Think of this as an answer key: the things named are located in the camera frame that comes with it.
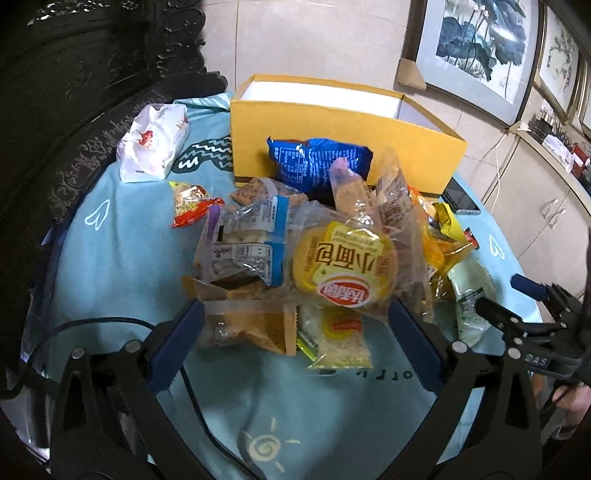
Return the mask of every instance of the white plastic package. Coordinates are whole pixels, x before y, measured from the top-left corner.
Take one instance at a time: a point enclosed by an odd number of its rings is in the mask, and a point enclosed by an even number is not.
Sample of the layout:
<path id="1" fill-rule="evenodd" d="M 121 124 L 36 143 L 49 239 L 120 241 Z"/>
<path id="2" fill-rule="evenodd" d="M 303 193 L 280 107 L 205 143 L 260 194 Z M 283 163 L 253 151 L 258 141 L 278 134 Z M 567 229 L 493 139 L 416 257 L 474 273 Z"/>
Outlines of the white plastic package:
<path id="1" fill-rule="evenodd" d="M 187 106 L 145 106 L 117 145 L 121 181 L 164 180 L 189 135 Z"/>

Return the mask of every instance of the red logo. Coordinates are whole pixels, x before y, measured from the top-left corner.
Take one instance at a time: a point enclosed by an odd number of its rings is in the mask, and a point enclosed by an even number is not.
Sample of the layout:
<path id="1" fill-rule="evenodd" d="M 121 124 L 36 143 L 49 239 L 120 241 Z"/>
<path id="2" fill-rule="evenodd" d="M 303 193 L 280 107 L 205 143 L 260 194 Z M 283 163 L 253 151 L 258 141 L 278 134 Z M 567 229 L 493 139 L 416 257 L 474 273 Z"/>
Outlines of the red logo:
<path id="1" fill-rule="evenodd" d="M 151 130 L 146 130 L 141 135 L 142 135 L 142 140 L 138 140 L 138 143 L 142 147 L 149 147 L 150 144 L 152 143 L 152 137 L 154 136 L 154 132 L 152 132 Z"/>
<path id="2" fill-rule="evenodd" d="M 333 278 L 318 286 L 318 293 L 342 307 L 361 307 L 370 300 L 367 283 L 352 278 Z"/>

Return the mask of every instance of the yellow box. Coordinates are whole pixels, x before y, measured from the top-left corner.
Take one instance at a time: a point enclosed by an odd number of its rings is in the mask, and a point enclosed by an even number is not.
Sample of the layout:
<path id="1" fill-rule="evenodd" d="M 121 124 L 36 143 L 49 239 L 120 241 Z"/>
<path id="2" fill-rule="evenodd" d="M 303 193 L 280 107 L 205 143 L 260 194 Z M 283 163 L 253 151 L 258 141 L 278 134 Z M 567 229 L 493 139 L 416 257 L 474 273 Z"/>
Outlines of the yellow box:
<path id="1" fill-rule="evenodd" d="M 368 183 L 380 176 L 386 147 L 397 152 L 407 182 L 439 195 L 456 171 L 467 143 L 402 93 L 366 85 L 284 75 L 254 75 L 230 105 L 236 185 L 272 177 L 267 138 L 330 138 L 369 147 Z"/>

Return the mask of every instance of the cabinet door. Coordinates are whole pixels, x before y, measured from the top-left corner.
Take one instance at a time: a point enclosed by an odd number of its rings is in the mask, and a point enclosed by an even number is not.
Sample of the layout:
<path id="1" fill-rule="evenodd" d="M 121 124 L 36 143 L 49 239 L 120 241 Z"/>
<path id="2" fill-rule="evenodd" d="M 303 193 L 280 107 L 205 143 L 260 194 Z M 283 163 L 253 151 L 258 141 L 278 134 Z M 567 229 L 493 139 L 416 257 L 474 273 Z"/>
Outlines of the cabinet door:
<path id="1" fill-rule="evenodd" d="M 591 216 L 570 192 L 548 226 L 519 259 L 525 276 L 539 283 L 557 283 L 577 298 L 582 295 L 590 226 Z"/>
<path id="2" fill-rule="evenodd" d="M 501 193 L 492 212 L 517 258 L 548 225 L 568 192 L 548 162 L 520 140 L 501 177 Z M 485 204 L 489 210 L 495 195 Z"/>

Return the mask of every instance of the black phone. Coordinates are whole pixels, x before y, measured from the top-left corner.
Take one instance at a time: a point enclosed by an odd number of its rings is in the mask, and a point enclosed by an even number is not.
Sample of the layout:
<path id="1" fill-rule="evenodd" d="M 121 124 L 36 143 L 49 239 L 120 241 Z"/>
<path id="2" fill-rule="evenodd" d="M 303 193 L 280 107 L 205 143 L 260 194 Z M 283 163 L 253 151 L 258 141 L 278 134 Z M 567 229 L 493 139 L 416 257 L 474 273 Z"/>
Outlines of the black phone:
<path id="1" fill-rule="evenodd" d="M 480 215 L 481 213 L 478 205 L 453 177 L 441 196 L 452 208 L 453 213 L 458 215 Z"/>

